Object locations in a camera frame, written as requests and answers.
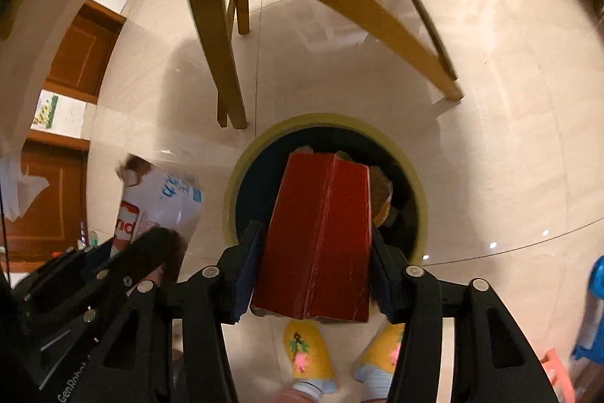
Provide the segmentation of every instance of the tile floor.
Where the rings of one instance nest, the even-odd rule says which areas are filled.
[[[383,1],[428,39],[409,0]],[[590,267],[604,253],[602,32],[580,0],[423,1],[466,94],[460,104],[442,101],[405,61],[315,0],[250,0],[251,33],[233,37],[250,126],[235,131],[216,123],[216,89],[186,0],[138,0],[99,96],[89,226],[111,235],[121,194],[114,168],[128,152],[195,176],[206,203],[182,267],[188,278],[228,246],[224,189],[257,135],[303,113],[354,116],[385,132],[418,172],[428,269],[464,283],[484,276],[537,353],[556,347],[566,360]],[[358,401],[348,371],[381,322],[325,329],[342,382],[329,401]],[[224,328],[243,403],[291,379],[282,329],[283,320],[249,313]],[[450,351],[439,401],[448,401]]]

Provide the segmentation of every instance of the red box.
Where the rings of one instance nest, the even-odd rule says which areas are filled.
[[[299,320],[367,321],[370,250],[369,168],[291,154],[251,305]]]

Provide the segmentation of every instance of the metal bolt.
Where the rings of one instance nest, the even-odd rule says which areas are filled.
[[[214,278],[214,277],[218,276],[219,273],[220,273],[220,269],[216,265],[210,265],[210,266],[205,267],[203,270],[201,270],[201,274],[205,278]]]
[[[484,292],[485,290],[488,290],[488,282],[484,278],[475,278],[472,281],[472,287],[474,287],[476,290]]]
[[[407,272],[407,275],[410,276],[422,276],[424,275],[424,273],[426,273],[426,271],[417,265],[409,265],[406,269],[405,272]]]
[[[140,284],[138,284],[137,290],[138,292],[148,292],[153,288],[153,282],[151,282],[150,280],[143,280],[142,282],[140,282]]]
[[[94,309],[89,309],[84,313],[84,323],[89,323],[96,317],[97,312]]]

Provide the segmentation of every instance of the grout line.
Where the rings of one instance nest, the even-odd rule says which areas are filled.
[[[260,30],[262,29],[262,1],[258,15],[258,47],[256,48],[256,88],[254,89],[254,138],[258,137],[258,67],[260,66]]]
[[[543,241],[539,241],[537,243],[532,243],[531,245],[525,245],[525,246],[519,246],[518,248],[513,248],[513,249],[508,249],[506,251],[499,251],[498,253],[493,253],[492,255],[482,255],[482,256],[478,256],[478,257],[472,257],[472,258],[463,258],[463,260],[454,260],[454,261],[441,261],[440,263],[425,263],[424,266],[425,267],[431,267],[431,266],[436,266],[436,265],[448,265],[448,264],[452,264],[452,263],[461,263],[462,261],[470,261],[470,260],[479,260],[480,258],[490,258],[490,257],[494,257],[497,255],[504,255],[506,253],[511,253],[513,251],[519,251],[521,249],[526,249],[526,248],[531,248],[532,246],[537,246],[537,245],[542,245],[544,243],[548,243],[550,241],[553,241],[554,239],[559,239],[561,237],[564,237],[568,234],[571,233],[575,233],[576,231],[580,231],[581,229],[585,229],[589,226],[593,226],[594,224],[596,224],[597,222],[600,222],[601,220],[604,220],[604,217],[600,217],[600,219],[596,219],[588,224],[585,224],[584,226],[580,226],[578,228],[573,229],[572,231],[569,231],[567,233],[562,233],[559,234],[558,236],[554,236],[548,239],[544,239]]]

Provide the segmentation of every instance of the blue plastic object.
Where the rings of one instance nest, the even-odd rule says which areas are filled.
[[[604,300],[604,256],[596,261],[591,270],[589,289],[595,297]],[[576,360],[585,357],[596,364],[604,366],[604,315],[598,325],[596,337],[591,348],[587,349],[581,345],[575,345],[573,357]]]

